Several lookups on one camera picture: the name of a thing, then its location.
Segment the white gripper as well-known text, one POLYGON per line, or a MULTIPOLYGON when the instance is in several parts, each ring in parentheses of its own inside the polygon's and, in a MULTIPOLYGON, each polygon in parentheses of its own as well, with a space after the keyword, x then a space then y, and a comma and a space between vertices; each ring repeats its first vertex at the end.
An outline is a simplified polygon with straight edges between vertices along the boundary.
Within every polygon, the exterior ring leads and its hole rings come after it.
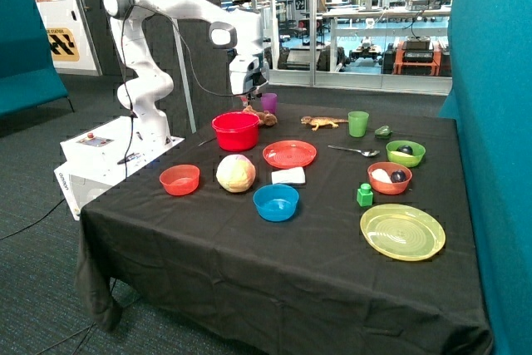
MULTIPOLYGON (((251 95, 269 83, 269 64, 264 52, 240 54, 234 50, 229 63, 229 84, 234 96, 251 95)), ((250 106, 253 97, 246 96, 244 105, 250 106)))

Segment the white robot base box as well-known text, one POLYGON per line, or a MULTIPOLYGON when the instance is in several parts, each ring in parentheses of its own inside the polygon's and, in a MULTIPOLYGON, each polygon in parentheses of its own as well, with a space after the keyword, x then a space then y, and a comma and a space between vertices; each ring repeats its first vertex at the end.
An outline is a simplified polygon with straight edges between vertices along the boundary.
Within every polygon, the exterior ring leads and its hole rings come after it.
POLYGON ((66 162, 54 173, 73 218, 80 219, 83 206, 182 141, 172 136, 167 144, 150 143, 129 116, 63 141, 66 162))

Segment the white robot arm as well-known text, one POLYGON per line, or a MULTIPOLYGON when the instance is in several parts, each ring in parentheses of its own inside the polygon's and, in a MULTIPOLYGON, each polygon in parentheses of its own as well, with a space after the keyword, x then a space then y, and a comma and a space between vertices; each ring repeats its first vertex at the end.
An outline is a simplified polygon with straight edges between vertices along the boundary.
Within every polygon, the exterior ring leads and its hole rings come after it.
POLYGON ((155 14, 176 20, 201 20, 209 23, 209 39, 217 49, 233 49, 229 64, 233 95, 251 95, 269 79, 264 59, 263 28, 257 12, 242 9, 228 12, 207 0, 103 0, 110 17, 111 31, 121 60, 136 77, 119 87, 121 104, 136 117, 143 145, 148 148, 171 142, 166 114, 155 103, 174 89, 169 74, 153 60, 143 21, 155 14))

